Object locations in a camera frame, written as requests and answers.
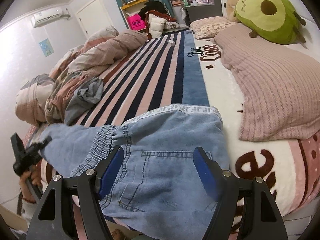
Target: sleeve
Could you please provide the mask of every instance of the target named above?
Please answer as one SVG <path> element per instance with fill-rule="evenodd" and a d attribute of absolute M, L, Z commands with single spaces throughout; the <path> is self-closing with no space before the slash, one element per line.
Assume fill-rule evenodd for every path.
<path fill-rule="evenodd" d="M 34 212 L 36 211 L 36 208 L 37 208 L 37 204 L 36 203 L 30 203 L 30 202 L 25 201 L 24 199 L 22 199 L 21 215 L 25 219 L 25 221 L 27 222 L 28 227 L 30 225 L 32 216 L 33 216 Z"/>

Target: pile of clothes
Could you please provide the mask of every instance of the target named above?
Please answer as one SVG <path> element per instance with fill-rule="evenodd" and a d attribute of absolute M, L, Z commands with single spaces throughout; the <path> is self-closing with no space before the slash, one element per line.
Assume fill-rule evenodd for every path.
<path fill-rule="evenodd" d="M 20 89 L 17 117 L 35 126 L 73 124 L 101 100 L 101 73 L 146 41 L 145 34 L 133 30 L 119 34 L 110 26 L 98 31 L 84 45 L 69 50 L 50 74 L 36 76 Z"/>
<path fill-rule="evenodd" d="M 159 1 L 149 1 L 139 12 L 139 16 L 146 24 L 149 39 L 158 38 L 164 30 L 179 29 L 176 19 L 168 15 L 168 11 Z"/>

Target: air conditioner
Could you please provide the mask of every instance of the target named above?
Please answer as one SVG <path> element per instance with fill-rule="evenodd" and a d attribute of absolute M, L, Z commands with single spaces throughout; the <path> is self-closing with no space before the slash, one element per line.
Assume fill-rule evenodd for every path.
<path fill-rule="evenodd" d="M 31 23 L 34 28 L 45 25 L 47 23 L 58 20 L 63 15 L 61 7 L 51 8 L 42 12 L 38 12 L 31 17 Z"/>

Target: stuffed animal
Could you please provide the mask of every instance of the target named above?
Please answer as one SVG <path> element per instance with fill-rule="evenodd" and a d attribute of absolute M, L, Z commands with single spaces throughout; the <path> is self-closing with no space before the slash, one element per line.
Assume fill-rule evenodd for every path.
<path fill-rule="evenodd" d="M 291 44 L 295 40 L 305 43 L 299 32 L 300 23 L 306 25 L 289 0 L 239 0 L 235 14 L 253 31 L 251 38 L 260 35 L 278 44 Z"/>
<path fill-rule="evenodd" d="M 231 22 L 239 23 L 240 21 L 235 15 L 235 8 L 239 0 L 227 0 L 226 9 L 227 9 L 227 19 Z"/>

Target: elastic waistband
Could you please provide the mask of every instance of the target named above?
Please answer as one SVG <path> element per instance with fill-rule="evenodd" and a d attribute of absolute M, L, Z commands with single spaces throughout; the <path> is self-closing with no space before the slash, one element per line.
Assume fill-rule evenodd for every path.
<path fill-rule="evenodd" d="M 118 126 L 103 125 L 97 131 L 85 160 L 71 171 L 71 176 L 79 176 L 87 169 L 94 169 L 100 160 L 106 159 L 112 147 L 112 137 Z"/>
<path fill-rule="evenodd" d="M 185 104 L 172 104 L 169 106 L 163 106 L 163 107 L 148 111 L 144 114 L 141 114 L 137 117 L 134 117 L 132 119 L 125 121 L 122 125 L 137 122 L 143 118 L 150 117 L 150 116 L 153 116 L 156 114 L 170 112 L 170 111 L 176 111 L 176 110 L 181 111 L 185 114 L 215 114 L 219 117 L 219 119 L 223 123 L 222 117 L 221 117 L 218 109 L 213 106 L 208 107 L 208 106 L 194 106 L 194 105 L 185 105 Z"/>

